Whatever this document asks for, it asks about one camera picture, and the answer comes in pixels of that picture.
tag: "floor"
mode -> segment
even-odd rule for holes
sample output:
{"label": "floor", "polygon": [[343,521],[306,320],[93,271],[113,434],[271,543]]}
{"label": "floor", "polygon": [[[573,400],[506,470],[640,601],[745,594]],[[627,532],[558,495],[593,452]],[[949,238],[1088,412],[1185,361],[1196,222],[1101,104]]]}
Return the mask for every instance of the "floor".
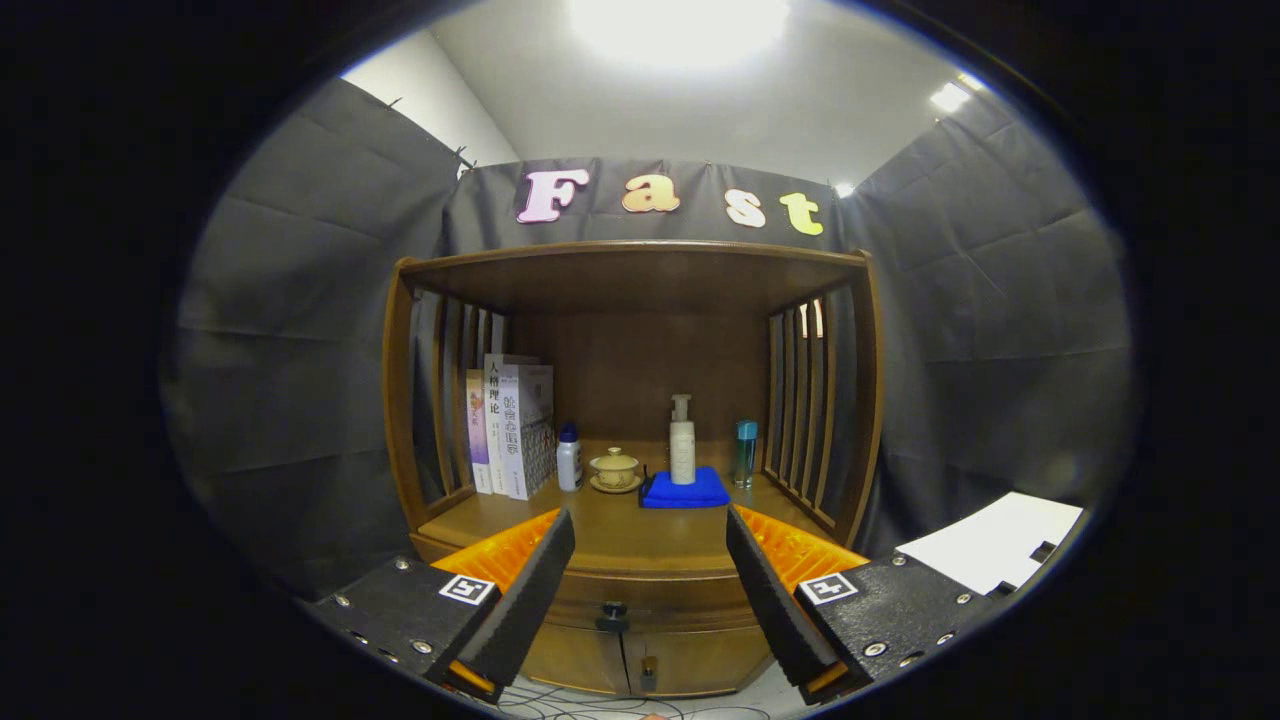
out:
{"label": "floor", "polygon": [[742,692],[699,700],[617,698],[518,678],[498,708],[532,720],[637,720],[649,714],[671,720],[786,720],[805,715],[800,692],[776,662]]}

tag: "cabinet knob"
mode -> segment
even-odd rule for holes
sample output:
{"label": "cabinet knob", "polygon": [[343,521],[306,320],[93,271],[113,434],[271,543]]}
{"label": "cabinet knob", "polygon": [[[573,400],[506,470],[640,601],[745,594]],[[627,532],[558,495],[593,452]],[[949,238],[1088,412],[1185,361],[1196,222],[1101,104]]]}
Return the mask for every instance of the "cabinet knob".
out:
{"label": "cabinet knob", "polygon": [[625,633],[631,629],[631,620],[623,618],[627,614],[627,606],[618,601],[608,601],[600,606],[604,612],[602,618],[595,619],[595,629],[602,633]]}

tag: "white bottle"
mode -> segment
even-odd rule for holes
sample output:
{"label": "white bottle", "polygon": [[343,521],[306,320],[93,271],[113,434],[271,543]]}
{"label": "white bottle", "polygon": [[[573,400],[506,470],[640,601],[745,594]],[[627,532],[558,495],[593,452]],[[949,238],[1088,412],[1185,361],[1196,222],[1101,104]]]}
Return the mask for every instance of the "white bottle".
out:
{"label": "white bottle", "polygon": [[673,395],[676,409],[671,411],[671,482],[677,486],[694,484],[694,423],[689,419],[691,395]]}
{"label": "white bottle", "polygon": [[556,479],[561,492],[577,492],[582,487],[582,445],[577,442],[577,427],[564,423],[561,442],[556,446]]}

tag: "book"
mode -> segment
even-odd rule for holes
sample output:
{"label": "book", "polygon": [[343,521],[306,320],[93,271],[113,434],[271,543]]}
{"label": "book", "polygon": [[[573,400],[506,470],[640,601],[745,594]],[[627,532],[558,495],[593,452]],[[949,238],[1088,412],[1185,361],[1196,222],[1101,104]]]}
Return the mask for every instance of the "book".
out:
{"label": "book", "polygon": [[467,370],[467,439],[471,450],[471,477],[476,492],[493,495],[489,477],[489,425],[484,415],[484,370]]}
{"label": "book", "polygon": [[509,495],[503,477],[504,466],[498,448],[502,446],[502,406],[498,401],[498,375],[507,365],[536,365],[538,357],[530,355],[503,355],[485,352],[484,356],[484,388],[485,388],[485,427],[489,434],[489,478],[493,495]]}
{"label": "book", "polygon": [[529,500],[556,471],[553,372],[550,365],[507,365],[498,377],[502,405],[498,450],[507,495]]}

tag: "letter a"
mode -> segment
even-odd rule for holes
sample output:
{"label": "letter a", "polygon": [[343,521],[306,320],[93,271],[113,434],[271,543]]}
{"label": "letter a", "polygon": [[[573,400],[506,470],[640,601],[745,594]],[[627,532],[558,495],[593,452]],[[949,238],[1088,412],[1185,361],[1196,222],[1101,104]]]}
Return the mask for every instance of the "letter a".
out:
{"label": "letter a", "polygon": [[667,213],[680,208],[676,186],[667,176],[640,176],[627,181],[631,192],[622,196],[622,206],[628,213],[659,210]]}

